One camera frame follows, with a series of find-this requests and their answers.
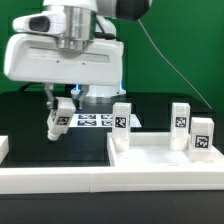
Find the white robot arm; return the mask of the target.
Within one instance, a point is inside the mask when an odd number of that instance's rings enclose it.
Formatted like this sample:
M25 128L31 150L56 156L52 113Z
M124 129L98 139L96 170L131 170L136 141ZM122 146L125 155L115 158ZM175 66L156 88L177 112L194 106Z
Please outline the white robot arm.
M124 44L112 18L136 21L153 0L44 0L43 11L13 20L4 74L13 81L45 85L55 108L55 84L78 85L79 102L120 93Z

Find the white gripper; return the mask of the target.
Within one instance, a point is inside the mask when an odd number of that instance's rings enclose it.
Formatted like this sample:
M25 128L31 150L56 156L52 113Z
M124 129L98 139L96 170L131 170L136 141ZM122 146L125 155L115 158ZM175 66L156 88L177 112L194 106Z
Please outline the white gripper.
M49 36L13 35L6 47L4 74L14 81L42 82L50 110L58 108L54 84L80 84L71 90L81 110L88 85L116 86L122 79L123 44L95 39L84 52L59 49Z

